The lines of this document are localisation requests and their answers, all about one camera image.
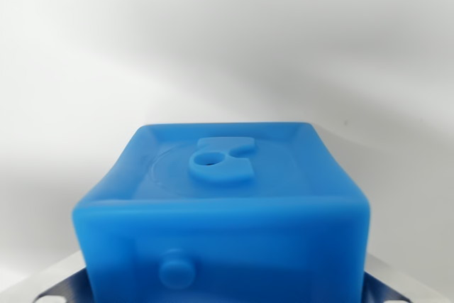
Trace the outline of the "black-padded silver gripper right finger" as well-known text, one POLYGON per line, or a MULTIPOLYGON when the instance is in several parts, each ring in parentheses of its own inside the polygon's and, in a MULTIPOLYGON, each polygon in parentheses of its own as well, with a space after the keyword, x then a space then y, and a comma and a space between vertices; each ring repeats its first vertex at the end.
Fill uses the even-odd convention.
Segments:
POLYGON ((362 302, 445 303, 449 299, 368 253, 362 302))

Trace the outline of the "black-padded silver gripper left finger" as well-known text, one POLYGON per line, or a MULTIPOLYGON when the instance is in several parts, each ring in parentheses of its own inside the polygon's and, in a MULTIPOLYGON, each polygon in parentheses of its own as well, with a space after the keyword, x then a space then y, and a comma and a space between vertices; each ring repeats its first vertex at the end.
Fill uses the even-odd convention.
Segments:
POLYGON ((5 290, 5 302, 94 302, 80 251, 5 290))

